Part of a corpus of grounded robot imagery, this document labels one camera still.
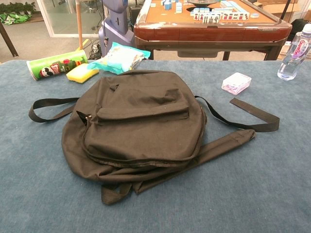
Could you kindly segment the black fabric backpack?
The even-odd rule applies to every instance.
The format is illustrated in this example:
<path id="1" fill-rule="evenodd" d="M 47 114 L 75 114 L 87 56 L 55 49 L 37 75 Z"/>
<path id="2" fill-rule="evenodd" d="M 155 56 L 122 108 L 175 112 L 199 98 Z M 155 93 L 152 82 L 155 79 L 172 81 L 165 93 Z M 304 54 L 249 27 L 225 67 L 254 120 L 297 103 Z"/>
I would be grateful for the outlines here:
<path id="1" fill-rule="evenodd" d="M 65 159 L 75 174 L 102 182 L 102 202 L 111 205 L 234 150 L 258 132 L 279 129 L 279 117 L 234 98 L 232 104 L 262 123 L 228 121 L 235 132 L 204 144 L 201 99 L 176 73 L 131 70 L 99 79 L 79 98 L 37 100 L 29 118 L 43 123 L 36 109 L 70 103 L 53 117 L 69 116 L 62 131 Z"/>

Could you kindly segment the clear water bottle purple label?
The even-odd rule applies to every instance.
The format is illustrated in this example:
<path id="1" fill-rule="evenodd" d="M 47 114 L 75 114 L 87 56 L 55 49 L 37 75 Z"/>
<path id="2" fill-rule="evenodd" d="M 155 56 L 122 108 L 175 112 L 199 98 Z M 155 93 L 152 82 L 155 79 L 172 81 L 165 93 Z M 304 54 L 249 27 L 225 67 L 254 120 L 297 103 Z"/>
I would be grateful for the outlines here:
<path id="1" fill-rule="evenodd" d="M 290 47 L 277 72 L 280 79 L 289 81 L 296 77 L 298 68 L 311 50 L 311 23 L 294 36 Z"/>

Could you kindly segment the blue grey pedestal machine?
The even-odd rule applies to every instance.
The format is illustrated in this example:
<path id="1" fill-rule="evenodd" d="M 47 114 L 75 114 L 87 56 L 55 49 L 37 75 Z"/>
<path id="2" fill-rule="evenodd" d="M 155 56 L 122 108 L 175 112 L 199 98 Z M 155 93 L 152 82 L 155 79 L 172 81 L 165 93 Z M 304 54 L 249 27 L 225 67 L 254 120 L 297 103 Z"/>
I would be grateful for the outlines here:
<path id="1" fill-rule="evenodd" d="M 102 57 L 107 55 L 113 42 L 134 47 L 134 33 L 129 29 L 126 11 L 128 0 L 102 0 L 102 4 L 108 9 L 108 16 L 99 29 Z"/>

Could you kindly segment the yellow sponge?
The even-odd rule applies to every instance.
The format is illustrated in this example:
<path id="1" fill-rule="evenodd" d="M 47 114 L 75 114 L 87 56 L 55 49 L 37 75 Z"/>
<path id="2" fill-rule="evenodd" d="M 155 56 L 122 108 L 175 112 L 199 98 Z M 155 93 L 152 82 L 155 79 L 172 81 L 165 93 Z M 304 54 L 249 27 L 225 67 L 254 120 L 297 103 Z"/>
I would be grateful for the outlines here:
<path id="1" fill-rule="evenodd" d="M 88 64 L 84 63 L 66 74 L 68 80 L 76 83 L 84 83 L 94 75 L 99 73 L 98 69 L 88 69 Z"/>

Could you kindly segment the green Pringles can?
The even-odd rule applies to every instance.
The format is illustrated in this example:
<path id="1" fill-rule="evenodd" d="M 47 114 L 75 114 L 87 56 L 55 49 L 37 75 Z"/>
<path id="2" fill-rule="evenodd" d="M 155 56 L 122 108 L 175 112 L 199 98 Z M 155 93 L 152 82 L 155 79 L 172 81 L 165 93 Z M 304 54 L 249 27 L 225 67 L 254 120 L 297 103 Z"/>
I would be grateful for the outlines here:
<path id="1" fill-rule="evenodd" d="M 77 66 L 87 63 L 84 50 L 63 53 L 42 59 L 27 61 L 26 65 L 32 77 L 38 81 L 61 73 L 67 73 Z"/>

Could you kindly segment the blue felt table cover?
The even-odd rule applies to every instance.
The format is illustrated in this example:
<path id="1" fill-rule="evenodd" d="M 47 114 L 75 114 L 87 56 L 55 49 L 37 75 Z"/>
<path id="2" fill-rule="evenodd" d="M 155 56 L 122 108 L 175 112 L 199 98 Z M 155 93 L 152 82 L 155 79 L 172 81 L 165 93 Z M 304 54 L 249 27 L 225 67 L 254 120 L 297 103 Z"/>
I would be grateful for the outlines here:
<path id="1" fill-rule="evenodd" d="M 252 78 L 238 98 L 280 119 L 279 130 L 139 195 L 107 206 L 97 182 L 73 174 L 63 156 L 67 118 L 35 123 L 35 100 L 82 95 L 66 76 L 35 81 L 23 60 L 0 65 L 0 233 L 311 233 L 311 61 L 294 80 L 279 61 L 142 61 L 178 74 L 230 121 L 258 119 L 230 104 L 222 81 Z"/>

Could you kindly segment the dark round bowl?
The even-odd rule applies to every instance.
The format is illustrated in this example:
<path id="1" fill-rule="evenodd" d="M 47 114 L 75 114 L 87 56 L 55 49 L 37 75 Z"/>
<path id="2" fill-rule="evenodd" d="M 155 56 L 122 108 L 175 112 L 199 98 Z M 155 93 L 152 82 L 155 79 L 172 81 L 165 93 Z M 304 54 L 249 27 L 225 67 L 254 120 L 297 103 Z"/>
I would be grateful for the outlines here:
<path id="1" fill-rule="evenodd" d="M 187 0 L 187 2 L 196 7 L 207 7 L 211 4 L 218 3 L 219 0 Z"/>

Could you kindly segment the teal plastic snack package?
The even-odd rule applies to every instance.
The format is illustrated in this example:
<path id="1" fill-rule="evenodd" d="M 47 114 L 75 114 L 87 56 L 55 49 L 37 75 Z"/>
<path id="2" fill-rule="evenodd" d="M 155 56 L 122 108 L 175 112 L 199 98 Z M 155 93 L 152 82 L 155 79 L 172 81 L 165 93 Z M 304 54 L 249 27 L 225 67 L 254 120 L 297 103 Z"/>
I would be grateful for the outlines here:
<path id="1" fill-rule="evenodd" d="M 150 51 L 139 50 L 113 42 L 107 55 L 87 65 L 89 70 L 104 70 L 114 74 L 135 69 L 142 60 L 149 59 Z"/>

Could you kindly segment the green plastic sheet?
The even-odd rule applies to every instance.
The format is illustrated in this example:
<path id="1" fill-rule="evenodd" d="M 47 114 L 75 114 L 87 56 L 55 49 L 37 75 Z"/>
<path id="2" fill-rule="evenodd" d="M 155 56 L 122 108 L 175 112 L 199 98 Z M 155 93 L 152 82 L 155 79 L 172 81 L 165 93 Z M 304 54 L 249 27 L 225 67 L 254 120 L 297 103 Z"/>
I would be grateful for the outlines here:
<path id="1" fill-rule="evenodd" d="M 19 24 L 28 21 L 32 15 L 18 15 L 12 13 L 0 14 L 0 21 L 5 25 Z"/>

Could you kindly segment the clear plastic box purple contents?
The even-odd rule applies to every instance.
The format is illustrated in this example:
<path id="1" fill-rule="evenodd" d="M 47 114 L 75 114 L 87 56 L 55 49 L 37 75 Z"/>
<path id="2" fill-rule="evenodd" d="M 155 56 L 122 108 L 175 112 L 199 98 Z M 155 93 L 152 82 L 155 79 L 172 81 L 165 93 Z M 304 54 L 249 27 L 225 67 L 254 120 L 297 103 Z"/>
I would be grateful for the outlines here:
<path id="1" fill-rule="evenodd" d="M 251 81 L 252 78 L 236 72 L 223 80 L 221 88 L 232 95 L 238 95 L 249 87 Z"/>

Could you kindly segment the brown mahjong table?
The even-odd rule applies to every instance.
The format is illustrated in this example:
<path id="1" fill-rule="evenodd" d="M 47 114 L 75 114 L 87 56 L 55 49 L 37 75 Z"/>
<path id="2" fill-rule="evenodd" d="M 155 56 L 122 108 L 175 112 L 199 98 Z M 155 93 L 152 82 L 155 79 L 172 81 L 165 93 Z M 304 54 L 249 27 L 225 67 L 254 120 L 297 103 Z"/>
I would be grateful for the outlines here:
<path id="1" fill-rule="evenodd" d="M 265 60 L 276 60 L 287 40 L 290 23 L 264 11 L 247 0 L 232 0 L 258 18 L 220 20 L 204 24 L 194 20 L 183 5 L 182 13 L 165 10 L 161 0 L 145 0 L 134 24 L 136 47 L 143 50 L 172 50 L 179 57 L 209 57 L 224 52 L 224 60 L 232 51 L 258 51 Z"/>

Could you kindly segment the wooden pole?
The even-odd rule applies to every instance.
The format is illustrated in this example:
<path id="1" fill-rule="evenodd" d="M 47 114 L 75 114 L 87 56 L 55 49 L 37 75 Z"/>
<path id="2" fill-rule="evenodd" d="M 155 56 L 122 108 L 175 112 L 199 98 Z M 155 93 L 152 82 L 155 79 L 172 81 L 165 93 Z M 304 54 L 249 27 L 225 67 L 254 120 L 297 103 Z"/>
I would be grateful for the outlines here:
<path id="1" fill-rule="evenodd" d="M 79 38 L 79 50 L 83 49 L 83 37 L 82 37 L 82 22 L 81 22 L 81 4 L 80 0 L 75 0 L 76 5 L 76 17 L 77 17 L 77 27 L 78 27 L 78 38 Z"/>

